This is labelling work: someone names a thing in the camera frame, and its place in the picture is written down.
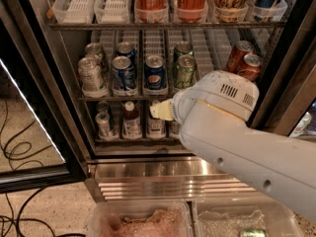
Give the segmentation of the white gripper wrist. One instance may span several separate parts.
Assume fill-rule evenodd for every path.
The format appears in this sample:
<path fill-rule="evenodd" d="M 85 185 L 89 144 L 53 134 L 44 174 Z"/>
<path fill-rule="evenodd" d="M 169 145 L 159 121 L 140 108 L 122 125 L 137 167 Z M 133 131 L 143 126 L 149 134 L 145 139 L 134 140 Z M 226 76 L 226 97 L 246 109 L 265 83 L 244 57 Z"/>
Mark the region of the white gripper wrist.
<path fill-rule="evenodd" d="M 174 95 L 171 102 L 153 102 L 150 106 L 150 114 L 155 119 L 175 120 L 182 124 L 189 111 L 197 100 L 196 93 L 193 89 L 184 89 Z"/>

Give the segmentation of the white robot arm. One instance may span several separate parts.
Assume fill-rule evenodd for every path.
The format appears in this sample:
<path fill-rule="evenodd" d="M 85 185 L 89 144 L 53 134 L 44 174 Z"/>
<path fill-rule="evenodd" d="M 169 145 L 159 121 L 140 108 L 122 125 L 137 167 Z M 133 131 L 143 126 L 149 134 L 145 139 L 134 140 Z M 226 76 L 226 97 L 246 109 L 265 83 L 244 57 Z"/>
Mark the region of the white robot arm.
<path fill-rule="evenodd" d="M 196 156 L 315 221 L 316 144 L 248 127 L 258 98 L 248 79 L 212 71 L 150 113 L 176 121 Z"/>

